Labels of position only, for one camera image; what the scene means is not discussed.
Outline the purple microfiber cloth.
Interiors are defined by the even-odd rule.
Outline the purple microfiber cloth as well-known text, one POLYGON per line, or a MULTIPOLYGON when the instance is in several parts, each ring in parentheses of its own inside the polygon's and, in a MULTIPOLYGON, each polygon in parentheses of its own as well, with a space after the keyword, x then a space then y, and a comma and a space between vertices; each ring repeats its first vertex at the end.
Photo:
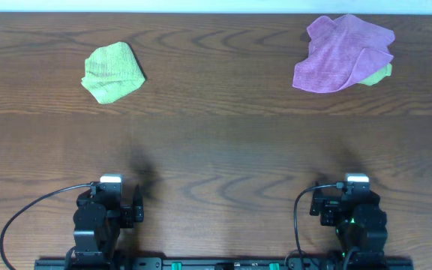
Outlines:
POLYGON ((395 33, 346 14, 320 16, 308 27, 308 57, 294 67, 292 86, 306 92, 339 92, 371 77, 392 61, 395 33))

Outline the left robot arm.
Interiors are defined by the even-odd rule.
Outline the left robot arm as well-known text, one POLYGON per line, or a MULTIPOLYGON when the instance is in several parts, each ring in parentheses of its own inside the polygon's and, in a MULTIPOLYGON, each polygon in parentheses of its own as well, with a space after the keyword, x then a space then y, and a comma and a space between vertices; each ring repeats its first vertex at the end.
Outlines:
POLYGON ((132 203, 122 203, 121 183, 92 182, 76 200, 73 215, 75 246, 67 252, 65 269, 118 269, 115 257, 121 229, 144 220, 143 195, 133 190, 132 203))

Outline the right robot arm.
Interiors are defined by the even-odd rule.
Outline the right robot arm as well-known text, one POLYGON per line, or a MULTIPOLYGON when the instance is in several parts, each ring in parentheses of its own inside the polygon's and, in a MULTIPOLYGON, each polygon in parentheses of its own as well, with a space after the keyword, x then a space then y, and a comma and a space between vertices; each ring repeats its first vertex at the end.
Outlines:
POLYGON ((339 181, 314 187, 310 215, 334 227, 341 252, 322 263, 323 269, 387 269, 384 246, 387 214, 369 182, 339 181))

